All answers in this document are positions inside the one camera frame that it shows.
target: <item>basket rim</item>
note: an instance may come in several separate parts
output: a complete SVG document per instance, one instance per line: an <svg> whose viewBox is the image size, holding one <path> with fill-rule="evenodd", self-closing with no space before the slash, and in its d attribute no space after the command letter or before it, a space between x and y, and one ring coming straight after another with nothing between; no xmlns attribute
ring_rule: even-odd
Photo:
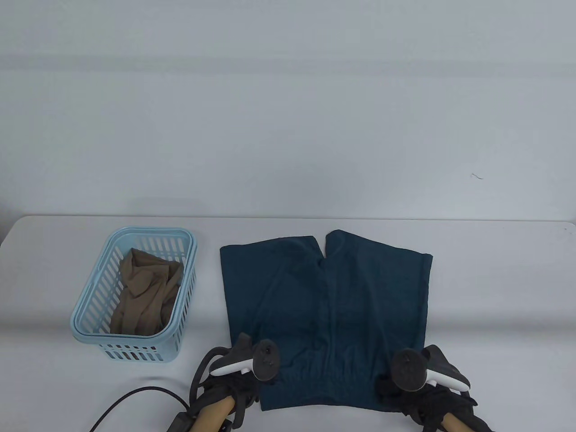
<svg viewBox="0 0 576 432"><path fill-rule="evenodd" d="M184 267L184 275L182 277L181 287L187 287L190 283L190 279L192 278L192 274L194 273L194 263L196 260L196 252L198 251L198 243L196 242L196 237L186 228L180 227L160 227L160 226L124 226L115 230L112 234L110 234L98 255L98 259L88 276L88 280L86 281L84 288L82 289L82 293L76 302L76 306L70 316L70 329L72 330L72 334L76 340L82 343L87 344L113 344L113 343L123 343L127 344L130 340L137 341L138 344L142 342L148 342L148 344L156 343L160 344L165 340L171 338L177 330L179 325L180 316L184 309L184 301L182 301L183 297L186 296L185 290L178 290L178 294L176 295L175 299L175 307L177 309L172 311L172 315L170 316L170 320L168 321L168 325L164 327L160 332L156 333L155 335L150 336L141 336L141 335L117 335L117 334L102 334L102 333L85 333L78 330L77 327L77 319L79 318L80 310L84 310L87 305L87 297L89 293L93 289L93 280L96 276L99 276L99 273L102 272L103 268L98 269L98 265L100 264L100 260L102 256L106 253L106 251L115 243L121 236L133 232L133 231L154 231L157 233L161 232L174 232L175 230L181 231L182 233L186 234L190 238L190 245L188 246L188 250L186 251L187 260L186 265Z"/></svg>

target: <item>black glove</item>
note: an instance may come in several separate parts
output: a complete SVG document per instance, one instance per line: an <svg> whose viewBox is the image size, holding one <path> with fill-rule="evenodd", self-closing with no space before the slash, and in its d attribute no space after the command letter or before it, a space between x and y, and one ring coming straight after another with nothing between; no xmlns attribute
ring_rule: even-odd
<svg viewBox="0 0 576 432"><path fill-rule="evenodd" d="M478 403L467 393L460 395L440 384L426 384L416 392L406 392L388 377L377 380L376 392L383 401L396 404L404 415L424 426L422 432L435 432L437 429L446 432L441 423L448 412L475 432L492 432L482 419L474 415L472 407Z"/></svg>

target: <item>white table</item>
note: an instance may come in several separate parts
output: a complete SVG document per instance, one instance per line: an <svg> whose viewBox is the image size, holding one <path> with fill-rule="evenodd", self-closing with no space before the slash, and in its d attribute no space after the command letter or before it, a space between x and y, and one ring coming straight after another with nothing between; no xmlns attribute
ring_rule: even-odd
<svg viewBox="0 0 576 432"><path fill-rule="evenodd" d="M198 282L181 352L169 364L114 362L73 339L70 313L107 236L125 225L194 232ZM229 345L219 248L343 229L434 255L427 342L472 382L494 430L569 431L576 405L576 227L563 222L30 216L0 247L0 430L87 431L124 392L186 396L202 356ZM164 431L178 402L122 402L99 431ZM246 413L243 430L420 430L402 414L350 407Z"/></svg>

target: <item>blue plastic basket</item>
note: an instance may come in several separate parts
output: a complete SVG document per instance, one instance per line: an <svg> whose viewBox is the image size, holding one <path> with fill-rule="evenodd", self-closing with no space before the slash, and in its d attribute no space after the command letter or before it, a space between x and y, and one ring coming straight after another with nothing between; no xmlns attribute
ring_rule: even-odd
<svg viewBox="0 0 576 432"><path fill-rule="evenodd" d="M119 264L131 248L184 264L180 290L168 325L153 336L110 334L110 319L123 289ZM194 235L182 228L128 226L112 234L90 274L70 318L74 337L98 345L114 360L169 362L180 350L184 324L196 282Z"/></svg>

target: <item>tan fabric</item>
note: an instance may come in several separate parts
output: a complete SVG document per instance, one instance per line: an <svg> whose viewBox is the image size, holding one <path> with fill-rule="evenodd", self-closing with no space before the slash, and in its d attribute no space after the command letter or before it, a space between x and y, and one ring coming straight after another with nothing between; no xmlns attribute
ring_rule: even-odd
<svg viewBox="0 0 576 432"><path fill-rule="evenodd" d="M170 320L184 266L132 249L120 263L124 289L112 314L110 333L150 336Z"/></svg>

